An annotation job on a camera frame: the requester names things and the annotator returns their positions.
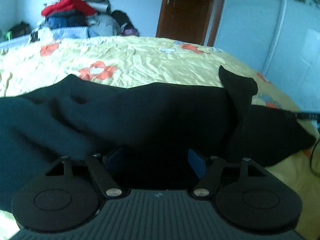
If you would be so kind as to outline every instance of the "floral bedspread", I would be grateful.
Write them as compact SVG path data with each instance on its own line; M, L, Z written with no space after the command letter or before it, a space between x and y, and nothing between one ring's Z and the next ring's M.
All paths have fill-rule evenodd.
M152 82L221 87L219 66L252 77L259 92L252 104L298 111L281 90L227 52L180 41L146 37L96 37L34 43L0 55L0 97L17 96L61 81L69 74L95 83L130 88ZM319 137L307 121L300 124ZM297 231L308 240L320 236L320 179L309 169L311 150L296 153L268 170L303 200ZM320 172L320 153L313 158ZM17 232L11 214L0 211L0 240Z

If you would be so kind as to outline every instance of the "green object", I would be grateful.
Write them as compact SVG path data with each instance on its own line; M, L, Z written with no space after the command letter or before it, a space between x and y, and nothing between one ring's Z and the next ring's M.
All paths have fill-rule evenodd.
M12 32L7 32L5 34L5 37L6 37L7 41L11 40L12 39Z

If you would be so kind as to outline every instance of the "silver screw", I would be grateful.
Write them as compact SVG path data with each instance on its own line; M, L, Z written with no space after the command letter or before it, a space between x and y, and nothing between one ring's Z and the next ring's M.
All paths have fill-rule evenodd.
M119 188L110 188L106 191L106 194L109 197L119 197L122 194L122 191Z
M205 188L197 188L196 190L194 190L193 194L195 194L198 197L206 197L210 194L210 192Z

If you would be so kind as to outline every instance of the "brown door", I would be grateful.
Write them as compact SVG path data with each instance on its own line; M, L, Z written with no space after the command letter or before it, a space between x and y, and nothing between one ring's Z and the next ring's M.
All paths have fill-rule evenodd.
M213 0L163 0L156 37L203 45Z

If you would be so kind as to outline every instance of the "striped fabric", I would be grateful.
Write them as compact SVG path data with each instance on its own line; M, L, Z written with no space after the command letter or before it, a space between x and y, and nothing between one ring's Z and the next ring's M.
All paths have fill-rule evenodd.
M88 39L98 37L99 35L89 27L68 27L51 30L54 39ZM13 49L26 46L29 43L29 35L21 36L10 41L0 43L1 49Z

